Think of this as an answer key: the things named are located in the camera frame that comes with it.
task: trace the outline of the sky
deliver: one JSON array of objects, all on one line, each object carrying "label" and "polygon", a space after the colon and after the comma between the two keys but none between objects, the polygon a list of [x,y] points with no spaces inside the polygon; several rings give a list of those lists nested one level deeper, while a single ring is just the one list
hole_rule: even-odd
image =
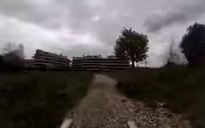
[{"label": "sky", "polygon": [[195,22],[205,24],[205,0],[0,0],[0,51],[14,42],[26,58],[36,49],[107,56],[127,27],[148,35],[149,65],[159,67],[170,46],[184,60],[179,42]]}]

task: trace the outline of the building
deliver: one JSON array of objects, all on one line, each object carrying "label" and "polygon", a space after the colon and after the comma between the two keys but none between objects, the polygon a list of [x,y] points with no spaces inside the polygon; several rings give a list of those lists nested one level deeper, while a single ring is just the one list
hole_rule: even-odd
[{"label": "building", "polygon": [[103,58],[102,56],[73,57],[72,70],[74,71],[117,71],[129,68],[127,60],[120,60],[114,56]]},{"label": "building", "polygon": [[32,60],[26,62],[29,68],[41,68],[45,70],[67,70],[70,69],[68,57],[43,50],[36,50]]}]

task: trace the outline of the field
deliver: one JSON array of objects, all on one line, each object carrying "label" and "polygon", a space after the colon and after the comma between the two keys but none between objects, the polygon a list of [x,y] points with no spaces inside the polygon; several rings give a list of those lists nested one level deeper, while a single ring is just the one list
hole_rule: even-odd
[{"label": "field", "polygon": [[0,75],[0,128],[59,127],[86,95],[91,79],[81,72]]},{"label": "field", "polygon": [[110,76],[118,80],[118,89],[124,95],[151,107],[163,103],[175,113],[205,113],[205,66],[138,68]]}]

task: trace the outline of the footpath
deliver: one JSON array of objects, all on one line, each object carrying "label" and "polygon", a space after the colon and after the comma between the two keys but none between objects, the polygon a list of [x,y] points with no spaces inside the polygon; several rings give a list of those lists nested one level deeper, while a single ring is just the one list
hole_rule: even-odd
[{"label": "footpath", "polygon": [[150,108],[116,89],[117,81],[97,74],[87,96],[66,117],[70,128],[191,128],[182,115]]}]

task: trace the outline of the white object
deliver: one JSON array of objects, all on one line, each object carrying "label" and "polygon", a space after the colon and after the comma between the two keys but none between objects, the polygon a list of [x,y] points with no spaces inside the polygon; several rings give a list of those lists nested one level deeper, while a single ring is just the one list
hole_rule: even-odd
[{"label": "white object", "polygon": [[60,128],[69,128],[72,124],[72,119],[65,119]]},{"label": "white object", "polygon": [[129,128],[137,128],[134,121],[128,121],[128,126],[129,126]]}]

